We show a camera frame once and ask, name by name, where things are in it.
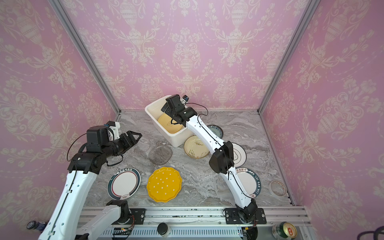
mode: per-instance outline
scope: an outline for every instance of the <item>white storage bin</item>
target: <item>white storage bin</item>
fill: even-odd
[[[171,143],[171,145],[174,147],[179,147],[189,137],[194,135],[193,132],[186,129],[185,127],[182,127],[181,130],[177,133],[171,134],[167,130],[165,130],[165,128],[163,128],[163,126],[161,126],[160,123],[157,121],[157,119],[163,114],[161,108],[167,102],[166,98],[170,96],[171,95],[167,95],[152,102],[151,104],[145,107],[145,112],[151,117],[156,129],[168,140],[168,142]]]

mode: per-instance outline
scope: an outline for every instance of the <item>floral wallpaper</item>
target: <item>floral wallpaper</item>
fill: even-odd
[[[384,222],[383,8],[322,0],[263,115],[320,240]]]
[[[31,239],[26,224],[48,221],[60,197],[70,144],[115,113],[48,1],[0,1],[0,24],[0,230]]]
[[[61,0],[122,109],[256,109],[308,0]]]

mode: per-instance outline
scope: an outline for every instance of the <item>gray metal beam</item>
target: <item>gray metal beam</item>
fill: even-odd
[[[48,0],[48,2],[51,4],[61,24],[67,31],[69,37],[72,39],[73,44],[76,46],[84,62],[87,64],[90,72],[92,73],[95,80],[99,84],[101,91],[104,93],[108,102],[110,103],[113,110],[115,111],[116,115],[119,115],[121,112],[121,109],[118,103],[116,102],[114,96],[112,95],[111,91],[109,90],[107,84],[103,80],[103,77],[100,71],[97,69],[95,63],[93,62],[91,55],[89,54],[87,48],[85,47],[83,41],[81,40],[81,37],[77,32],[74,24],[72,23],[67,11],[61,4],[60,0]]]
[[[269,99],[271,98],[273,91],[275,90],[277,83],[279,82],[281,75],[283,74],[286,66],[288,65],[289,60],[291,59],[297,45],[299,44],[299,41],[300,41],[301,37],[303,36],[304,31],[307,28],[308,23],[310,22],[317,6],[319,5],[319,2],[320,2],[320,0],[309,0],[307,6],[305,8],[305,11],[304,11],[303,15],[301,16],[299,24],[297,25],[297,27],[293,33],[292,39],[291,39],[290,43],[288,44],[287,49],[284,52],[284,55],[283,55],[283,57],[279,63],[279,66],[277,67],[276,73],[272,78],[271,84],[269,85],[269,87],[268,87],[268,89],[267,89],[267,91],[263,97],[263,100],[260,104],[260,107],[258,109],[258,113],[260,115],[263,114],[263,112],[266,108],[266,105],[267,105]]]

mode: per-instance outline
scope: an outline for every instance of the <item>gray marble surface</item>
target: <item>gray marble surface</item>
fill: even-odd
[[[247,153],[243,167],[252,169],[260,178],[262,190],[255,198],[259,206],[290,205],[288,197],[274,197],[269,189],[273,179],[281,180],[276,162],[268,145],[259,115],[253,111],[209,112],[201,116],[205,124],[216,124],[224,131],[223,140],[241,145]],[[114,167],[103,165],[100,174],[89,191],[85,206],[104,206],[111,197],[107,192],[108,181],[119,169],[133,167],[140,172],[141,184],[137,192],[128,198],[130,206],[221,206],[234,205],[234,198],[221,176],[209,166],[211,154],[193,159],[184,152],[184,145],[172,147],[154,127],[145,112],[123,112],[121,131],[140,132],[143,137],[136,146],[127,151],[124,161]],[[153,164],[148,155],[156,144],[169,145],[173,151],[171,159],[164,165]],[[110,163],[119,157],[109,159]],[[176,198],[167,203],[153,201],[147,193],[149,176],[158,168],[173,167],[183,179],[182,189]]]

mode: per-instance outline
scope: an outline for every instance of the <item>yellow plate inside bin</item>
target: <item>yellow plate inside bin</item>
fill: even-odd
[[[172,167],[162,167],[152,173],[148,179],[148,195],[156,202],[168,202],[181,190],[182,179]]]

